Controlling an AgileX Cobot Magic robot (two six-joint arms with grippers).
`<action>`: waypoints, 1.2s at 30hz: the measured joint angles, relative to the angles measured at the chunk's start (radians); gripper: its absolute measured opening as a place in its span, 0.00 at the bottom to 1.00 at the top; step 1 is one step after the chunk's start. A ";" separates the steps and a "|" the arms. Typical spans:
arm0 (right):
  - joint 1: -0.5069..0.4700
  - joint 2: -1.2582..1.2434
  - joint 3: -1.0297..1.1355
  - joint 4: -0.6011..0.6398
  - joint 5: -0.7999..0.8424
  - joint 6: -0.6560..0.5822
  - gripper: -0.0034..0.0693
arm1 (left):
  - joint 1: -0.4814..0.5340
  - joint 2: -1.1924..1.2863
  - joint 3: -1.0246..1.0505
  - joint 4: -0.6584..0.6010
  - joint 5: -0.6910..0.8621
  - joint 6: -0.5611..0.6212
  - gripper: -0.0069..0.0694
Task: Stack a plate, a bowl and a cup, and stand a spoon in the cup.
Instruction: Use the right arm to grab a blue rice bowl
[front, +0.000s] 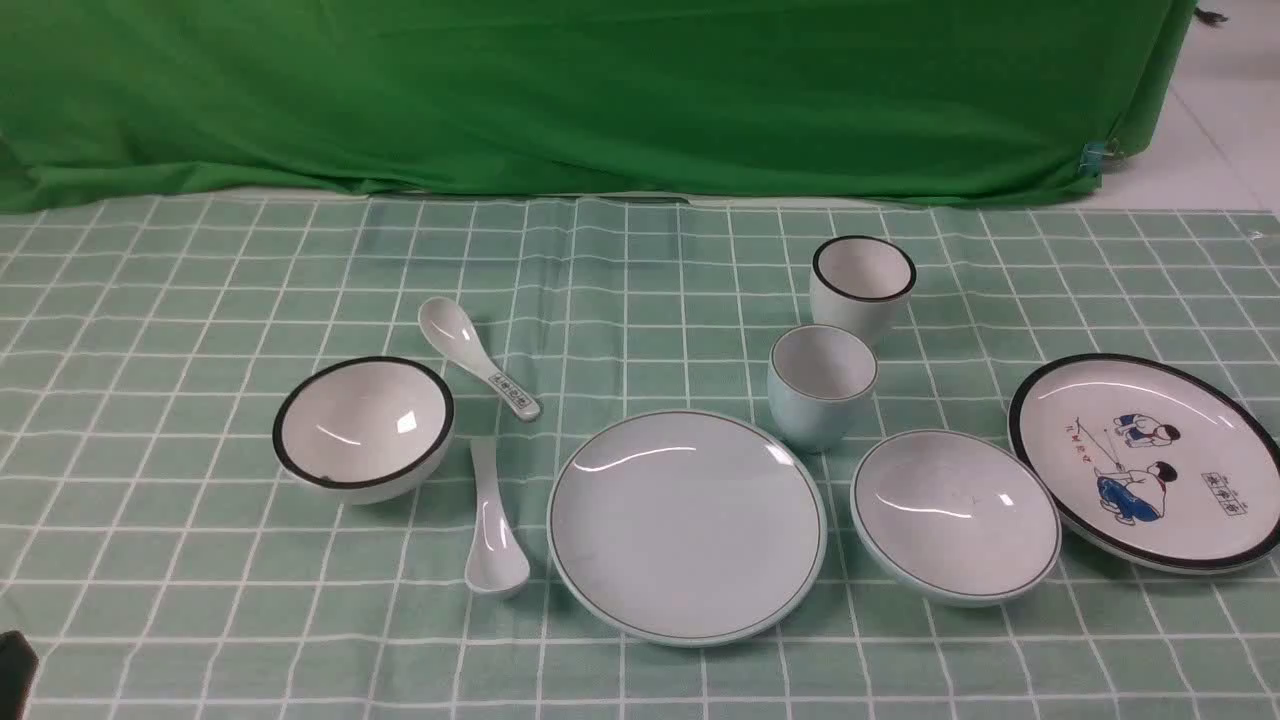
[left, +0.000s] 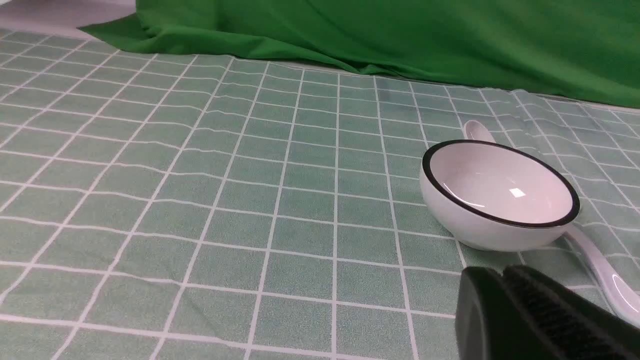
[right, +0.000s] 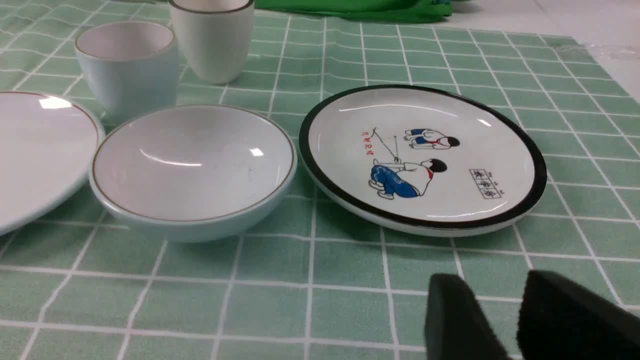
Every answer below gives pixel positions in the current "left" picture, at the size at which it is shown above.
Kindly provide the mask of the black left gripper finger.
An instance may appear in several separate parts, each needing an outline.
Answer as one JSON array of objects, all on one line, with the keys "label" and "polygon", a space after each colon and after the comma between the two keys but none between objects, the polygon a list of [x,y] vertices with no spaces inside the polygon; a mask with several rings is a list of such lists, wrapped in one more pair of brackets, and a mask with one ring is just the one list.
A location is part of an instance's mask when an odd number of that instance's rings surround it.
[{"label": "black left gripper finger", "polygon": [[639,329],[537,269],[461,272],[455,310],[461,360],[637,360]]}]

